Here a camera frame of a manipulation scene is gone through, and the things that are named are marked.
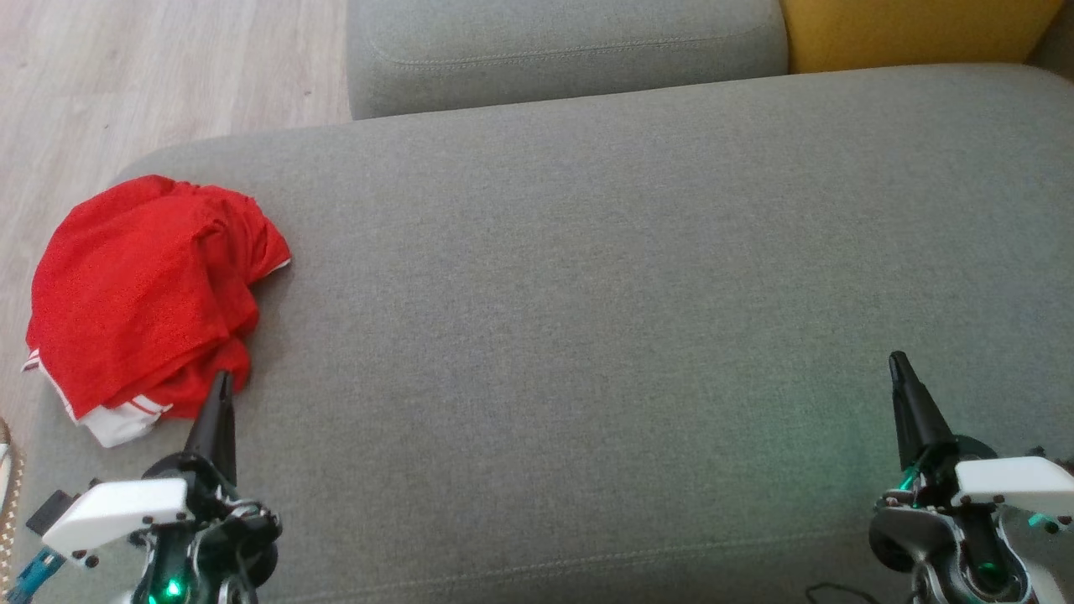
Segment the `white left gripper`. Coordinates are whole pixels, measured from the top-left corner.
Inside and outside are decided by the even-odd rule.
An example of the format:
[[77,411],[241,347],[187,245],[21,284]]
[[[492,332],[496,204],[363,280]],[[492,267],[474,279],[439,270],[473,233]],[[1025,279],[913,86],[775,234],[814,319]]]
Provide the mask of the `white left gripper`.
[[133,533],[180,528],[198,533],[226,516],[237,497],[233,377],[220,371],[183,452],[165,456],[142,478],[100,481],[59,513],[42,542],[57,553],[95,550]]

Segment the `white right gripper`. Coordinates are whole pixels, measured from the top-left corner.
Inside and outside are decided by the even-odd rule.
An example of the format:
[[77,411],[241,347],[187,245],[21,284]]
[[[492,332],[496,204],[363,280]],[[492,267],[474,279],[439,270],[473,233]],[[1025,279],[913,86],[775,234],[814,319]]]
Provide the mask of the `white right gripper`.
[[1014,506],[1031,513],[1073,512],[1069,464],[1043,455],[998,456],[979,440],[954,435],[905,353],[889,355],[900,494],[914,508]]

